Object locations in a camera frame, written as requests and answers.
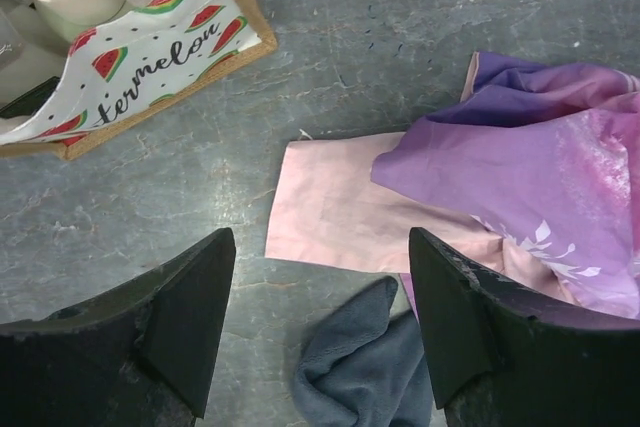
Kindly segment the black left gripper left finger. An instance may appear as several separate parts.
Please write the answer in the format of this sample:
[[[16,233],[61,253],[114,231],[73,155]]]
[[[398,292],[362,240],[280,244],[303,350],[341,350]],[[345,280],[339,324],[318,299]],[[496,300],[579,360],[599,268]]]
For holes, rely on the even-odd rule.
[[[219,229],[41,320],[1,327],[5,426],[191,426],[209,398],[236,246]]]

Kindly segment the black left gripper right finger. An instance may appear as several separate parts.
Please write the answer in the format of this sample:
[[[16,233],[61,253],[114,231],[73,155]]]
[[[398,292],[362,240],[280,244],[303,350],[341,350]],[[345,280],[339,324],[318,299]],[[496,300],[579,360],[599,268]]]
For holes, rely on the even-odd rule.
[[[410,273],[435,404],[451,426],[635,426],[639,324],[532,290],[425,229]]]

